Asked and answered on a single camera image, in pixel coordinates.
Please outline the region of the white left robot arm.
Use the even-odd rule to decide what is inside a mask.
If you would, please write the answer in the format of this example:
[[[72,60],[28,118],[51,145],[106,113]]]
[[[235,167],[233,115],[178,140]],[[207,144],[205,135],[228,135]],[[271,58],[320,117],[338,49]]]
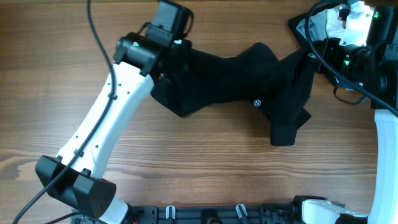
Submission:
[[[136,33],[121,38],[106,83],[74,137],[56,156],[42,156],[36,164],[43,193],[101,223],[131,222],[131,206],[103,178],[109,158],[159,76],[184,67],[191,48],[181,37],[164,44]]]

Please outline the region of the black polo shirt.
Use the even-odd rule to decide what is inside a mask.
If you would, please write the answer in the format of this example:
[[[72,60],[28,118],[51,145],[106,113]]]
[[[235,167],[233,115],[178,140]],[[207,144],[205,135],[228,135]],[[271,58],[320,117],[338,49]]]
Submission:
[[[223,58],[192,48],[189,70],[176,80],[157,81],[151,96],[180,117],[215,103],[249,101],[270,122],[273,146],[292,146],[311,117],[316,60],[302,48],[279,60],[263,43]]]

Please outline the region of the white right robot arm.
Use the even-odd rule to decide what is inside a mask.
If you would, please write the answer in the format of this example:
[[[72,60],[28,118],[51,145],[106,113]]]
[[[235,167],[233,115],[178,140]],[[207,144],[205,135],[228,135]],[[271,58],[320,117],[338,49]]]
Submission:
[[[289,19],[299,44],[310,44],[320,59],[318,72],[335,88],[356,90],[371,100],[378,153],[374,200],[368,214],[327,199],[304,199],[304,223],[397,222],[397,7],[362,1],[320,1]]]

